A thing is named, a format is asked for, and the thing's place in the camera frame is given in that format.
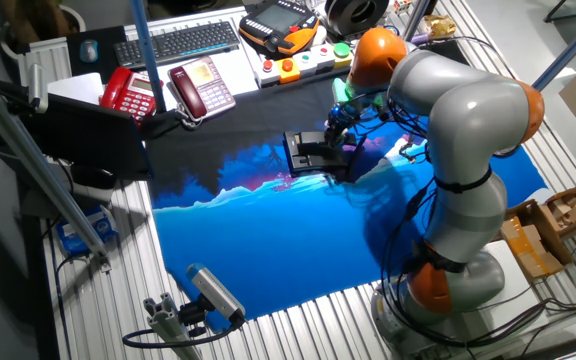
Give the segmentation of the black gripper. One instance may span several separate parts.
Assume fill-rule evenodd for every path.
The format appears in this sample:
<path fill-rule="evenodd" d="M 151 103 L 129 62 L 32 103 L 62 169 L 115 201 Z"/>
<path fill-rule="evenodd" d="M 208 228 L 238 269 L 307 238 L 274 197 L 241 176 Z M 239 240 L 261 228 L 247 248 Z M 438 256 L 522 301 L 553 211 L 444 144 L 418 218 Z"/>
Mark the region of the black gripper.
<path fill-rule="evenodd" d="M 361 118 L 361 108 L 349 102 L 336 103 L 328 114 L 324 140 L 327 146 L 339 148 L 347 143 L 348 128 L 352 127 Z"/>

